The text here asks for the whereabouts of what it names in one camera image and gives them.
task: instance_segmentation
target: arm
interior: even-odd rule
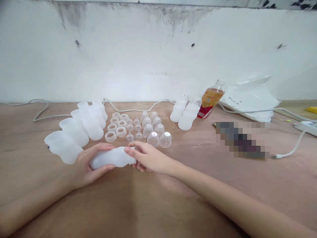
[[[251,237],[317,237],[317,234],[286,215],[210,176],[177,162],[153,146],[135,141],[138,152],[126,147],[125,151],[138,163],[140,171],[146,169],[172,176],[206,199]]]
[[[113,165],[105,165],[95,171],[90,160],[99,152],[111,150],[114,146],[99,143],[79,153],[76,162],[62,174],[44,186],[30,191],[0,207],[0,237],[8,237],[21,228],[47,207],[61,199],[71,191],[94,182],[97,178],[113,169]]]

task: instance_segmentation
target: yellow object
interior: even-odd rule
[[[317,107],[309,107],[309,108],[306,108],[305,110],[306,110],[306,111],[311,111],[311,112],[317,114]]]

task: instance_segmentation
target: table surface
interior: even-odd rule
[[[114,103],[118,110],[147,110],[152,102]],[[63,117],[32,122],[42,103],[0,105],[0,205],[21,197],[63,173],[68,165],[52,154],[44,138],[60,130]],[[76,103],[51,103],[41,116],[70,114]],[[115,110],[105,103],[109,124]],[[249,122],[215,108],[189,131],[169,120],[173,105],[157,104],[172,134],[170,148],[160,151],[213,176],[317,231],[317,138],[305,134],[296,153],[280,160],[235,158],[221,147],[213,122]],[[134,119],[140,112],[130,112]],[[273,118],[267,139],[273,154],[288,153],[300,131]],[[84,149],[105,142],[90,140]],[[125,137],[115,146],[125,146]],[[129,166],[115,168],[93,184],[75,190],[17,231],[13,237],[245,237],[246,234],[181,182]]]

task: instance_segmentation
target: plastic bag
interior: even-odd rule
[[[266,87],[271,76],[237,82],[226,89],[219,104],[233,111],[257,111],[275,108],[280,101],[274,98]],[[273,111],[240,113],[258,122],[271,122]]]

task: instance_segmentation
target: white cable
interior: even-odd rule
[[[36,116],[33,118],[33,122],[36,122],[36,121],[39,121],[39,120],[42,120],[42,119],[46,119],[46,118],[51,118],[51,117],[72,116],[72,115],[54,115],[54,116],[47,116],[47,117],[38,118],[42,114],[42,112],[44,112],[49,106],[49,102],[44,100],[44,99],[32,99],[32,100],[30,100],[30,101],[28,101],[26,103],[22,103],[22,104],[11,104],[11,103],[6,103],[6,102],[0,102],[0,104],[6,104],[6,105],[9,105],[9,106],[23,106],[23,105],[28,105],[30,103],[34,103],[34,101],[45,102],[46,106],[38,114],[36,114]]]
[[[116,109],[116,107],[112,104],[112,102],[111,102],[109,99],[107,99],[107,98],[104,98],[104,99],[103,99],[103,104],[105,104],[105,100],[107,100],[107,101],[113,106],[113,108]],[[152,108],[153,108],[156,104],[158,104],[158,103],[160,103],[160,102],[163,102],[163,101],[169,101],[170,103],[175,104],[174,102],[172,102],[172,101],[170,101],[170,100],[168,100],[168,99],[164,99],[164,100],[162,100],[162,101],[158,101],[158,102],[154,103],[153,106],[151,106],[151,108],[150,108],[149,110],[129,109],[129,110],[121,110],[121,111],[120,111],[120,110],[116,109],[116,111],[118,111],[118,112],[127,112],[127,111],[141,111],[141,112],[146,111],[146,112],[149,112],[149,111],[152,110]]]
[[[149,112],[149,111],[152,110],[152,108],[153,108],[156,104],[158,104],[158,103],[160,103],[160,102],[163,102],[163,101],[169,101],[170,103],[175,104],[174,102],[171,102],[171,101],[168,100],[168,99],[164,99],[164,100],[162,100],[162,101],[158,101],[158,102],[154,103],[154,104],[151,106],[151,108],[150,108],[149,110],[137,110],[137,109],[118,110],[118,109],[116,109],[116,107],[113,105],[113,103],[112,103],[109,99],[107,99],[107,98],[104,98],[104,99],[103,99],[103,104],[105,103],[105,100],[107,100],[107,101],[113,106],[113,108],[114,108],[116,111],[118,111],[118,112],[128,112],[128,111],[140,111],[140,112],[146,111],[146,112]],[[68,115],[53,115],[53,116],[47,116],[47,117],[38,118],[38,117],[41,115],[41,113],[44,112],[44,111],[48,108],[48,106],[49,106],[49,102],[46,101],[46,100],[44,100],[44,99],[32,99],[32,100],[30,100],[29,102],[27,102],[27,103],[22,103],[22,104],[10,104],[10,103],[5,103],[5,102],[0,102],[0,104],[6,104],[6,105],[10,105],[10,106],[23,106],[23,105],[28,105],[28,104],[30,104],[30,103],[33,103],[34,101],[42,101],[42,102],[45,102],[45,103],[46,103],[46,106],[45,106],[38,114],[36,114],[36,116],[33,118],[33,122],[36,122],[36,121],[39,121],[39,120],[42,120],[42,119],[52,118],[52,117],[71,116],[71,115],[68,114]],[[295,116],[295,117],[297,117],[297,118],[299,118],[299,119],[301,119],[301,120],[314,122],[314,124],[317,123],[317,120],[311,120],[311,119],[308,119],[308,118],[301,117],[301,116],[299,116],[299,115],[297,115],[297,114],[295,114],[295,113],[290,112],[289,110],[286,110],[285,108],[273,108],[273,109],[268,109],[268,110],[244,111],[244,112],[238,111],[238,112],[236,112],[236,111],[227,111],[227,110],[224,108],[224,106],[222,106],[221,104],[219,104],[219,105],[220,105],[220,106],[222,107],[222,109],[223,109],[225,112],[227,112],[227,113],[254,113],[254,112],[265,112],[265,111],[283,110],[283,111],[289,113],[290,115],[293,115],[293,116]],[[299,145],[299,143],[300,143],[300,141],[301,141],[303,135],[304,135],[306,132],[307,132],[307,130],[305,130],[305,131],[303,131],[303,132],[301,133],[301,135],[299,136],[299,139],[298,139],[298,141],[297,141],[295,147],[294,147],[289,153],[284,154],[284,155],[280,155],[280,154],[274,155],[273,158],[275,158],[275,159],[280,159],[280,158],[283,158],[283,157],[286,157],[286,156],[289,156],[289,155],[293,154],[293,153],[296,151],[296,149],[297,149],[297,147],[298,147],[298,145]]]

